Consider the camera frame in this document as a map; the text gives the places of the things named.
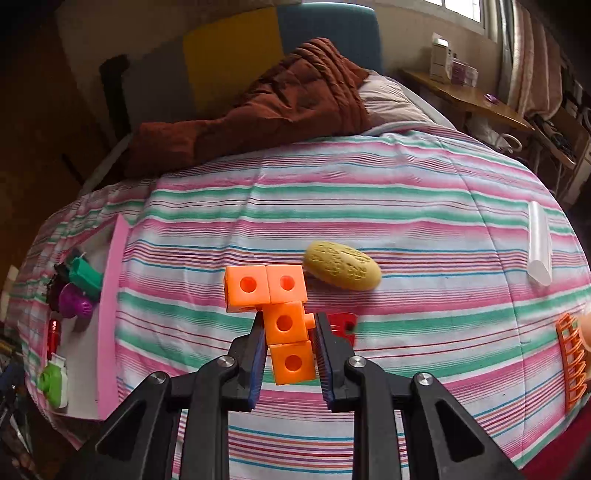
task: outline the metal screw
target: metal screw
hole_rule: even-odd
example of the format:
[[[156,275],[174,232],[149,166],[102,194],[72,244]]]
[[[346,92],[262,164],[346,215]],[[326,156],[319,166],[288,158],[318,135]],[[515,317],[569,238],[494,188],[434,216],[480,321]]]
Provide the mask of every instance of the metal screw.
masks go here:
[[[154,372],[150,374],[150,381],[156,385],[160,385],[161,383],[164,383],[167,376],[168,375],[164,372]]]
[[[354,355],[349,357],[349,365],[355,368],[362,368],[365,367],[367,364],[367,360],[359,355]]]
[[[433,383],[433,376],[431,374],[426,373],[426,372],[420,373],[420,374],[417,374],[417,381],[421,385],[425,385],[425,387],[428,387],[429,385],[431,385]]]
[[[235,360],[230,355],[222,355],[217,359],[217,364],[221,367],[231,367],[235,363]]]

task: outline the white pillow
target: white pillow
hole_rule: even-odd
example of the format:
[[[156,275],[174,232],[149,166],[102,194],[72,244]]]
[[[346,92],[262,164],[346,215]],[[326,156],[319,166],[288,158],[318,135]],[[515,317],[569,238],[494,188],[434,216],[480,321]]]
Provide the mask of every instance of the white pillow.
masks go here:
[[[399,84],[382,75],[370,74],[359,87],[359,96],[369,113],[372,127],[401,121],[433,123],[404,95]]]

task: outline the reddish-brown comforter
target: reddish-brown comforter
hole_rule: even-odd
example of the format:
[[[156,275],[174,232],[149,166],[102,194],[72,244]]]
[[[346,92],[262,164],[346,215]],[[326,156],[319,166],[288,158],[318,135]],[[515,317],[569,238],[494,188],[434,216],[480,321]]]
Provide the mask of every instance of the reddish-brown comforter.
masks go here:
[[[369,128],[358,87],[367,72],[326,38],[302,44],[217,120],[144,123],[130,145],[128,177],[156,176],[223,155]]]

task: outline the orange plastic rack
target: orange plastic rack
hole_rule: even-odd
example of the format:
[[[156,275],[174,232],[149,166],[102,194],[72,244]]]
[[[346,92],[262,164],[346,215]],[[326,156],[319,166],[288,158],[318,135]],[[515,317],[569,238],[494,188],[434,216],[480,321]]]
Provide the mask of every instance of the orange plastic rack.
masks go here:
[[[316,378],[308,337],[314,314],[304,311],[308,294],[301,265],[226,267],[224,292],[228,313],[262,310],[277,385]]]
[[[570,314],[564,314],[556,322],[556,333],[558,334],[564,370],[564,392],[566,395],[564,411],[568,413],[587,390],[585,384],[586,354],[579,335],[579,328]]]

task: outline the brown floor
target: brown floor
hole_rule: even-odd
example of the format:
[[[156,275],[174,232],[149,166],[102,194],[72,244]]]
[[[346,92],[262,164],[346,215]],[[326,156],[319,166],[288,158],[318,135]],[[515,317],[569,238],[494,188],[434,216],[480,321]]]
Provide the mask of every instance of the brown floor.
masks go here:
[[[85,178],[108,151],[78,92],[54,18],[36,23],[0,38],[0,282],[9,265],[20,266],[45,219],[80,190],[62,155]],[[32,402],[29,411],[34,460],[51,480],[74,449]]]

